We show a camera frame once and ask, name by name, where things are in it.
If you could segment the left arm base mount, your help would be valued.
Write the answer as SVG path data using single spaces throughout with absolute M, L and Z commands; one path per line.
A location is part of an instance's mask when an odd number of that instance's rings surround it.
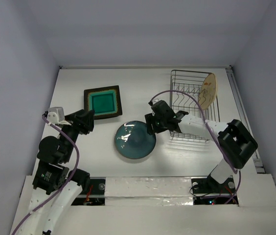
M 90 198 L 104 197 L 106 188 L 106 178 L 91 178 L 90 180 Z

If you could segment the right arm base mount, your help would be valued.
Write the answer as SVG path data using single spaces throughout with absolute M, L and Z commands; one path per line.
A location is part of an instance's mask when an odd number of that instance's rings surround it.
M 192 178 L 190 192 L 195 196 L 208 196 L 211 194 L 230 193 L 235 190 L 233 178 L 229 177 L 220 184 L 213 179 Z

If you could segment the dark patterned round plate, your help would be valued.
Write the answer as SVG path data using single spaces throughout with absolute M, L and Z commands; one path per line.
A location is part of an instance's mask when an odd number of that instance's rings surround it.
M 147 157 L 156 146 L 156 136 L 147 133 L 147 124 L 134 120 L 122 124 L 116 131 L 114 143 L 116 150 L 130 160 Z

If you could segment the teal square plate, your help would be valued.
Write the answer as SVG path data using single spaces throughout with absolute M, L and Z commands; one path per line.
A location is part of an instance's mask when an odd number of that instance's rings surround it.
M 121 116 L 119 85 L 84 90 L 84 110 L 93 110 L 96 120 Z

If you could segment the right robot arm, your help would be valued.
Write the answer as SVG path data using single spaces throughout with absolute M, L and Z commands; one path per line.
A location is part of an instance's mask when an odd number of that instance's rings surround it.
M 174 112 L 169 105 L 159 100 L 150 101 L 152 113 L 146 114 L 149 135 L 164 131 L 195 135 L 212 140 L 219 148 L 223 159 L 207 177 L 207 188 L 218 192 L 225 181 L 241 170 L 258 148 L 258 144 L 239 120 L 215 122 L 204 117 L 195 117 L 186 111 Z

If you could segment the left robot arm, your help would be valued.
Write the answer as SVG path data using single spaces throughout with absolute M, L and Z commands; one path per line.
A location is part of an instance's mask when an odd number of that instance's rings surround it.
M 81 109 L 65 115 L 62 107 L 52 107 L 42 119 L 59 134 L 39 143 L 27 214 L 12 231 L 14 235 L 56 234 L 76 197 L 91 190 L 90 174 L 78 169 L 80 152 L 76 141 L 93 131 L 94 111 Z

